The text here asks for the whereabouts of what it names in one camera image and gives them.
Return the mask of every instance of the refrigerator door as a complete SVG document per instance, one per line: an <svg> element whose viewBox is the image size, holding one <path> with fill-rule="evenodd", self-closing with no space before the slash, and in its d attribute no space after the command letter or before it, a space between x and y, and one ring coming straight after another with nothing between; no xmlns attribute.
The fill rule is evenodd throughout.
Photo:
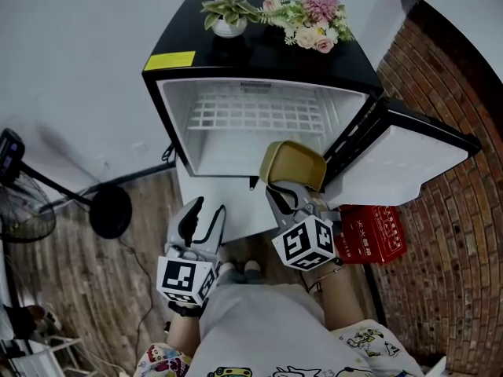
<svg viewBox="0 0 503 377"><path fill-rule="evenodd" d="M400 205L479 150L475 136L384 98L328 161L324 198L331 208Z"/></svg>

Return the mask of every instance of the fan base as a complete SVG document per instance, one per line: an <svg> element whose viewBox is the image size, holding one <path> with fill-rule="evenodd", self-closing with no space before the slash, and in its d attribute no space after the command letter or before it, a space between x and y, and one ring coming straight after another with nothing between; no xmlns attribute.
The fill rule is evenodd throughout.
<svg viewBox="0 0 503 377"><path fill-rule="evenodd" d="M129 195L119 186L103 185L93 197L89 221L99 237L116 239L126 231L132 214Z"/></svg>

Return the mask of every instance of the white pot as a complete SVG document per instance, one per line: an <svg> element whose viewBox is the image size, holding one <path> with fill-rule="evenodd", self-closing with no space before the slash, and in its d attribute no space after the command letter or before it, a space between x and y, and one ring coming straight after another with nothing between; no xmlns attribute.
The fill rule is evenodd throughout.
<svg viewBox="0 0 503 377"><path fill-rule="evenodd" d="M236 38L244 32L247 24L246 18L240 18L236 26L229 25L224 20L218 20L211 26L211 29L221 38Z"/></svg>

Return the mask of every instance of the fan pole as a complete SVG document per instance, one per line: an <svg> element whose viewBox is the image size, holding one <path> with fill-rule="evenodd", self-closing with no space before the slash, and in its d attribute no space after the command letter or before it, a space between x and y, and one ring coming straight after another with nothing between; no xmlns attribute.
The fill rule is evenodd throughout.
<svg viewBox="0 0 503 377"><path fill-rule="evenodd" d="M49 178L46 178L43 174L40 174L35 169L30 168L26 163L21 162L20 168L25 174L27 174L28 176L31 176L34 179L37 179L38 181L41 181L44 185L48 185L49 187L52 187L56 191L60 192L61 194L64 194L67 197L74 199L75 201L79 201L80 203L85 204L90 207L90 205L91 205L90 199L86 199L82 196L79 196L78 194L71 192L70 190L68 190L65 187L59 185L58 183L50 180Z"/></svg>

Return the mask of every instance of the white table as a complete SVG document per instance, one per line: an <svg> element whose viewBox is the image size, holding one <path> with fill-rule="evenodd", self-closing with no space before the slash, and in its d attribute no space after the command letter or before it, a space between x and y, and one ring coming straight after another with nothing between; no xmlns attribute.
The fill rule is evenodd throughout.
<svg viewBox="0 0 503 377"><path fill-rule="evenodd" d="M191 178L180 159L176 171L184 205L204 197L194 239L204 238L215 211L222 204L227 210L223 242L277 228L262 181L250 191L248 178Z"/></svg>

